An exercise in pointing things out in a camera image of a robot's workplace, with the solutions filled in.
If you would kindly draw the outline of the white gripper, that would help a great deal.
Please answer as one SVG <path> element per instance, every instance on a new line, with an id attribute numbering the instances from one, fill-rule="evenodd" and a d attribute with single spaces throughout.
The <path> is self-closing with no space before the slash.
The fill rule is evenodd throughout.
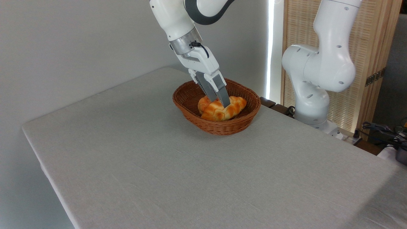
<path id="1" fill-rule="evenodd" d="M 226 82 L 219 71 L 219 64 L 210 51 L 209 48 L 175 48 L 177 58 L 182 65 L 189 69 L 189 75 L 192 80 L 197 84 L 205 95 L 209 98 L 210 102 L 219 98 L 223 107 L 226 108 L 230 105 L 230 99 L 226 90 Z M 204 74 L 216 76 L 212 78 L 215 86 L 212 86 L 204 78 Z"/>

